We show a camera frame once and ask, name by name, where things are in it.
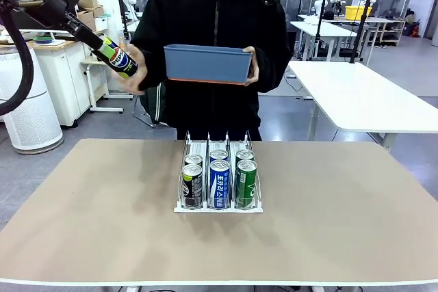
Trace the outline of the black computer monitor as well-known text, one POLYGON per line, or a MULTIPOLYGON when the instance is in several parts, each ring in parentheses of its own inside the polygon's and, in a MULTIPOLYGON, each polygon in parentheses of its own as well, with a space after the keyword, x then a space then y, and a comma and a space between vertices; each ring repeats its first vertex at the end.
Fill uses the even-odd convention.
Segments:
POLYGON ((18 29, 65 31, 59 26, 52 26, 52 28, 48 28, 35 21, 32 18, 32 8, 36 7, 37 5, 31 5, 27 7, 18 7, 17 5, 14 5, 10 14, 12 15, 12 20, 18 29))

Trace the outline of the small beige side table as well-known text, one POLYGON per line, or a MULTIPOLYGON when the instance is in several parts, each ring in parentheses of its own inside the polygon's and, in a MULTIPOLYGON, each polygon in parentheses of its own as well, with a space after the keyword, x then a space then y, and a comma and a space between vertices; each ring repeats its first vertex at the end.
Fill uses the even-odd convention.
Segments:
POLYGON ((88 83, 90 94, 90 113, 118 113, 123 114, 123 107, 102 107, 97 105, 97 101, 104 99, 127 99, 133 100, 133 95, 116 92, 111 93, 108 88, 107 69, 106 65, 98 59, 89 56, 81 61, 81 66, 84 68, 83 74, 88 83))

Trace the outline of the person's left hand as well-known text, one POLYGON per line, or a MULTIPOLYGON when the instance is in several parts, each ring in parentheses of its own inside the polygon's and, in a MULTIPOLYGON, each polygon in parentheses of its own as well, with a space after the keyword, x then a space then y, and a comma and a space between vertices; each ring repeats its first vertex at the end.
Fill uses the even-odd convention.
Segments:
POLYGON ((247 80, 244 83, 244 86, 248 87, 249 85, 258 82, 258 80, 259 80, 259 65, 258 65, 256 50, 254 47, 246 47, 245 49, 243 49, 243 52, 251 54, 250 71, 249 71, 247 80))

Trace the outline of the white cylindrical air purifier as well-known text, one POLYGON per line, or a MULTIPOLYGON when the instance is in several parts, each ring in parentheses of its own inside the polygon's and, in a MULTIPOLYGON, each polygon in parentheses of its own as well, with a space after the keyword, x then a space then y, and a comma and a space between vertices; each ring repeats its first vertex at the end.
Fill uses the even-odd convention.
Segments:
MULTIPOLYGON (((34 155, 48 152, 64 141, 38 59, 30 49, 34 80, 26 99, 10 113, 0 116, 16 152, 34 155)), ((15 93, 21 82, 22 66, 14 47, 0 48, 0 105, 15 93)))

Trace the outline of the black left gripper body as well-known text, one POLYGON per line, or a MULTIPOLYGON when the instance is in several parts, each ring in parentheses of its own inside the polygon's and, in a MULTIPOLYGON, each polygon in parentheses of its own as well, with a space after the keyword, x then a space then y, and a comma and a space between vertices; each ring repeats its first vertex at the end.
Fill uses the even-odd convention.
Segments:
POLYGON ((80 23, 75 6, 79 0, 41 0, 42 4, 32 8, 32 18, 48 28, 59 26, 66 31, 77 31, 80 23))

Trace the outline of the metal chair frame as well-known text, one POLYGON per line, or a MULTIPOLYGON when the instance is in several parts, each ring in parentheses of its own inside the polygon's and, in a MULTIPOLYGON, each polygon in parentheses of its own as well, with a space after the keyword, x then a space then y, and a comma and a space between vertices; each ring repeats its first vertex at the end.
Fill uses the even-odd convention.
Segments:
POLYGON ((157 126, 157 102, 152 97, 147 95, 140 95, 134 98, 133 117, 145 123, 151 128, 157 126))

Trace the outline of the white background desk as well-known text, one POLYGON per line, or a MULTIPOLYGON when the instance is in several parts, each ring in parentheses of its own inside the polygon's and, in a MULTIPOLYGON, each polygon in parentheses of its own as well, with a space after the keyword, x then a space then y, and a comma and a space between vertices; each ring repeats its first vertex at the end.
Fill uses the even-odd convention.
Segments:
POLYGON ((302 61, 342 61, 342 45, 348 46, 348 43, 354 42, 357 37, 357 34, 351 30, 344 29, 332 23, 322 22, 318 56, 313 59, 314 39, 318 25, 311 25, 304 21, 291 21, 290 23, 292 27, 297 28, 300 32, 298 54, 301 54, 302 61))

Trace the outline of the blue plastic basket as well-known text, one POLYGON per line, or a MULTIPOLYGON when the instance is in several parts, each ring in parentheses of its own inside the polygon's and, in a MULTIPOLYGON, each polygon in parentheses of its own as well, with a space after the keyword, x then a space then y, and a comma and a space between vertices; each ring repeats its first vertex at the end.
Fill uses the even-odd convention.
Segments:
POLYGON ((164 47, 169 80, 245 84, 252 55, 240 48, 170 44, 164 47))

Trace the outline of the grey background desk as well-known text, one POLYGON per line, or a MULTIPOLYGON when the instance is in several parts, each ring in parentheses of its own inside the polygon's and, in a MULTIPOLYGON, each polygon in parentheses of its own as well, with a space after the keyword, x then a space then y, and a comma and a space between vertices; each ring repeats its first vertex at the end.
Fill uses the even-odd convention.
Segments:
MULTIPOLYGON (((348 20, 343 16, 336 16, 328 22, 354 31, 357 31, 360 24, 359 19, 348 20)), ((364 22, 360 45, 363 45, 364 40, 368 39, 368 45, 373 42, 377 45, 394 44, 398 46, 404 27, 405 20, 401 18, 368 17, 364 22)))

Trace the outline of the black tripod stand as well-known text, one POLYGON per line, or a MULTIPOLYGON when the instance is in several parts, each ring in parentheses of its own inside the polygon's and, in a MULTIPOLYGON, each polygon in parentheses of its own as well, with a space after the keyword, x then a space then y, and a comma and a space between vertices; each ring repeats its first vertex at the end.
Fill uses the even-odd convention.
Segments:
POLYGON ((317 28, 315 39, 314 39, 314 46, 313 46, 313 53, 312 53, 313 59, 318 56, 319 43, 320 43, 320 30, 321 30, 322 16, 324 14, 325 6, 326 6, 326 0, 321 0, 320 15, 319 15, 319 19, 318 19, 318 28, 317 28))
POLYGON ((361 17, 360 23, 359 23, 357 37, 355 38, 355 43, 354 43, 354 46, 352 49, 352 55, 351 55, 350 61, 349 61, 350 64, 353 64, 355 62, 355 59, 357 56, 357 51, 358 51, 359 44, 360 44, 360 40, 361 40, 362 33, 363 33, 363 26, 365 25, 365 20, 368 17, 368 8, 370 7, 370 5, 368 5, 368 3, 367 3, 364 6, 365 6, 365 10, 364 10, 364 13, 361 17))

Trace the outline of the person in black jacket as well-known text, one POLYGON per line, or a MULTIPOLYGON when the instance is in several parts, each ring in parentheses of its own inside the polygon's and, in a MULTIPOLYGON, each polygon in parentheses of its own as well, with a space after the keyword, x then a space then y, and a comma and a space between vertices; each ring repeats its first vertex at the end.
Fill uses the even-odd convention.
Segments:
MULTIPOLYGON (((285 12, 280 0, 148 0, 131 43, 138 49, 170 44, 260 48, 286 44, 285 12)), ((168 126, 179 140, 239 141, 249 133, 260 140, 259 95, 248 87, 172 81, 166 86, 168 126)))

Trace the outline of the yellow plastic bin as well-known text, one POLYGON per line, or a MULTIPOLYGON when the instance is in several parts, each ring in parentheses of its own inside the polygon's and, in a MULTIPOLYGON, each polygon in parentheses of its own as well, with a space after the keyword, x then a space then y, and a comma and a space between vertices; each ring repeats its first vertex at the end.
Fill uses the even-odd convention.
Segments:
POLYGON ((345 7, 345 19, 349 21, 360 21, 365 6, 350 5, 345 7))

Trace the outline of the person's left forearm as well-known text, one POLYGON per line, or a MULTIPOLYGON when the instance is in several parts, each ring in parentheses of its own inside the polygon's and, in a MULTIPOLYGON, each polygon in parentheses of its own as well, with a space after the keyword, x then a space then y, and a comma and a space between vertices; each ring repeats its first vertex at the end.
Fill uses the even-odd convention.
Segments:
POLYGON ((255 83, 257 91, 266 93, 277 88, 291 58, 290 49, 286 44, 277 44, 264 51, 256 48, 259 78, 255 83))

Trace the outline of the white desk cabinet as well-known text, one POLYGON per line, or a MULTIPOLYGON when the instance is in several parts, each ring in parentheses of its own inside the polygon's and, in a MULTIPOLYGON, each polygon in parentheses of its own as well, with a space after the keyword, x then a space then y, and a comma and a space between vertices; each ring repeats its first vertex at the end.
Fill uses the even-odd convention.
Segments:
POLYGON ((86 46, 67 40, 27 44, 35 51, 60 125, 77 127, 80 117, 92 106, 91 84, 83 64, 86 46))

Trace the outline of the person's right hand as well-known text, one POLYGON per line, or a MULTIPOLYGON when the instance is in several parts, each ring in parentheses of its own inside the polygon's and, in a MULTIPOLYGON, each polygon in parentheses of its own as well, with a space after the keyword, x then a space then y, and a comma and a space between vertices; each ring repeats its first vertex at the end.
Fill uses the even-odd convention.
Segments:
POLYGON ((128 55, 138 65, 136 73, 129 78, 123 78, 117 72, 112 72, 112 75, 122 90, 133 95, 140 95, 143 93, 140 84, 144 81, 148 72, 145 58, 143 53, 133 44, 128 45, 128 55))

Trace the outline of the blue Pocari Sweat can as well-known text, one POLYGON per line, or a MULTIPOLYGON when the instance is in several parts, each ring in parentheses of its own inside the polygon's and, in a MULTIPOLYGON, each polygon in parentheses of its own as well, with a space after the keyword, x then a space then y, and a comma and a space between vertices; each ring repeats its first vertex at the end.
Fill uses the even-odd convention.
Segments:
POLYGON ((229 201, 230 165, 228 161, 217 159, 209 167, 209 201, 215 209, 226 209, 229 201))
POLYGON ((215 161, 215 160, 228 161, 229 160, 229 152, 224 150, 224 149, 213 149, 209 152, 209 159, 211 162, 215 161))

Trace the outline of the green Chilsung cider can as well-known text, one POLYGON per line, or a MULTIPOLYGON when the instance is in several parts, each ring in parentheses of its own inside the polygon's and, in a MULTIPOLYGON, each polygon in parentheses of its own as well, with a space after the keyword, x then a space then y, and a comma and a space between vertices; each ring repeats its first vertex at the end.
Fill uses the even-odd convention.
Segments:
POLYGON ((240 161, 250 160, 253 161, 255 158, 254 152, 249 149, 240 149, 235 154, 235 162, 239 163, 240 161))
POLYGON ((253 201, 257 164, 253 160, 241 160, 237 164, 236 207, 244 209, 253 201))

